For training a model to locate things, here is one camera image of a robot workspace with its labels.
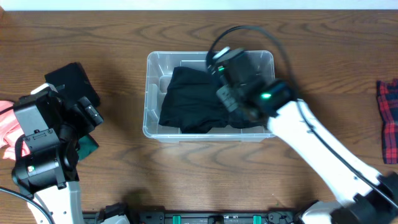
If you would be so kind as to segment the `red plaid garment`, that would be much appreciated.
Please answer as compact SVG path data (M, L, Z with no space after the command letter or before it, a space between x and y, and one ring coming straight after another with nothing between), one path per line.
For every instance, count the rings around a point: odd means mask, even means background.
M382 156L385 164L397 164L397 79L377 81L377 103L382 119Z

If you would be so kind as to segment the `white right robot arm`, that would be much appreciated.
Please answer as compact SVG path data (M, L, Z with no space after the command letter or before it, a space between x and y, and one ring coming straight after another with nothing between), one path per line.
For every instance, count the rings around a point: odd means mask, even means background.
M383 176L337 140L282 80L267 83L243 49L206 55L219 99L230 112L267 120L268 130L287 143L323 179L334 202L317 201L296 223L390 223L397 218L397 174Z

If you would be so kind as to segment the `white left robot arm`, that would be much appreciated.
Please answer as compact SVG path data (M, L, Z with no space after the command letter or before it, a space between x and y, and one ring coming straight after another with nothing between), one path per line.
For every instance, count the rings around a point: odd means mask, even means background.
M14 104L23 130L12 178L37 223L83 223L76 166L79 140L103 122L91 101L46 89Z

